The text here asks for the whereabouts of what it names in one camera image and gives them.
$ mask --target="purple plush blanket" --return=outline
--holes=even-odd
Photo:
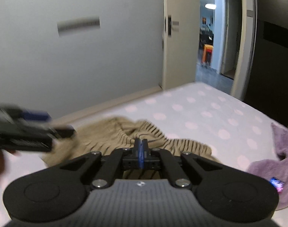
[[[280,200],[276,210],[288,207],[288,130],[271,124],[274,134],[275,152],[280,158],[279,161],[264,159],[253,162],[248,172],[270,181],[276,178],[284,182],[284,189],[279,192]]]

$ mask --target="black wardrobe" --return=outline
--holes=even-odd
[[[257,19],[244,102],[288,126],[288,0],[257,0]]]

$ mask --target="ceiling light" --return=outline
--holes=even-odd
[[[205,8],[209,8],[209,9],[215,9],[216,8],[216,5],[215,4],[211,4],[211,3],[207,3],[206,5],[205,5]]]

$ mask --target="polka dot bedsheet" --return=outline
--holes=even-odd
[[[223,164],[246,170],[253,161],[277,159],[270,123],[275,121],[245,103],[201,82],[191,83],[129,102],[72,125],[76,128],[96,119],[126,116],[147,119],[168,138],[189,138],[206,143]],[[2,192],[14,179],[45,168],[38,153],[6,155],[7,172],[0,180],[0,227],[10,220]],[[288,208],[273,219],[288,227]]]

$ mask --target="door handle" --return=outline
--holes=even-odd
[[[179,26],[178,21],[172,21],[171,15],[168,15],[168,36],[171,37],[171,31],[175,30],[172,26]]]

